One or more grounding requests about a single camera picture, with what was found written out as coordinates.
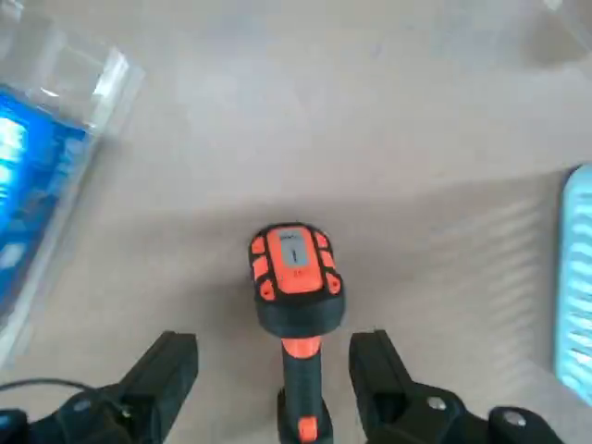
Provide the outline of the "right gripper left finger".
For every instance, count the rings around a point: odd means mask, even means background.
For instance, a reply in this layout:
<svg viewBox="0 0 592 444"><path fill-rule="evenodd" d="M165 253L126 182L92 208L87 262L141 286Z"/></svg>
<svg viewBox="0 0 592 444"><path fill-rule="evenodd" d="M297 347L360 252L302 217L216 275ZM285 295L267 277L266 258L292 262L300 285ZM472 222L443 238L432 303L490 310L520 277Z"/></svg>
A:
<svg viewBox="0 0 592 444"><path fill-rule="evenodd" d="M92 387L63 378L5 383L3 392L59 386L76 393L36 421L17 408L1 411L3 443L163 443L199 373L198 339L163 332L118 382Z"/></svg>

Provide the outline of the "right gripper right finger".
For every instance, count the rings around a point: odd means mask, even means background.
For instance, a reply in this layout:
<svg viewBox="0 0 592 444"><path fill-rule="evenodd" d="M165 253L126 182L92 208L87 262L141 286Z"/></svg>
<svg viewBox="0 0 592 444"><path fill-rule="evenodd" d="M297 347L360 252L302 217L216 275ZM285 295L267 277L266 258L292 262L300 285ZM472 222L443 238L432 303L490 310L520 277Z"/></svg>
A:
<svg viewBox="0 0 592 444"><path fill-rule="evenodd" d="M454 392L414 381L384 330L354 333L349 371L368 443L561 443L540 415L498 406L486 418Z"/></svg>

